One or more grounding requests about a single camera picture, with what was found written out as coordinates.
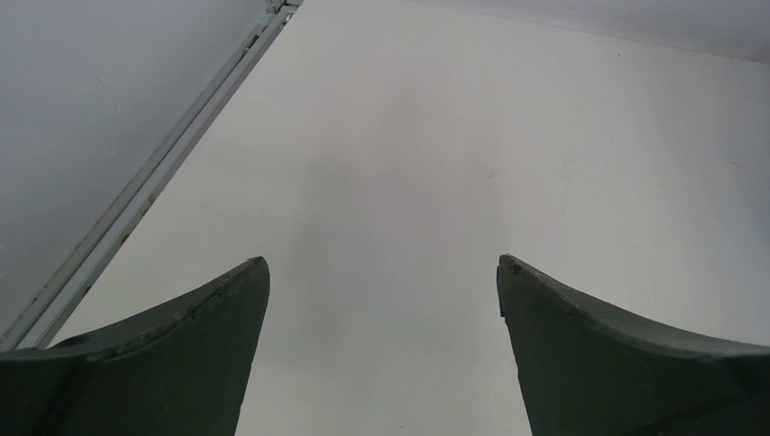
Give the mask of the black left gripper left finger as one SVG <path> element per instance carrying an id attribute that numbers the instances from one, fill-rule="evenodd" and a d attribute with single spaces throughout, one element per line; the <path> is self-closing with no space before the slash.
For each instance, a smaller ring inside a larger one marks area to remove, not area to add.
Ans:
<path id="1" fill-rule="evenodd" d="M 1 355 L 4 435 L 232 435 L 270 295 L 252 258 L 122 321 Z"/>

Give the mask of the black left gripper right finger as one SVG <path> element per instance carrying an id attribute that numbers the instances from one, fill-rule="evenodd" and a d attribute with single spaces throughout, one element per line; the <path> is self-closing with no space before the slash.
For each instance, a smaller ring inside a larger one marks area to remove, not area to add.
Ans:
<path id="1" fill-rule="evenodd" d="M 535 435 L 766 435 L 769 350 L 655 322 L 504 254 L 499 307 Z"/>

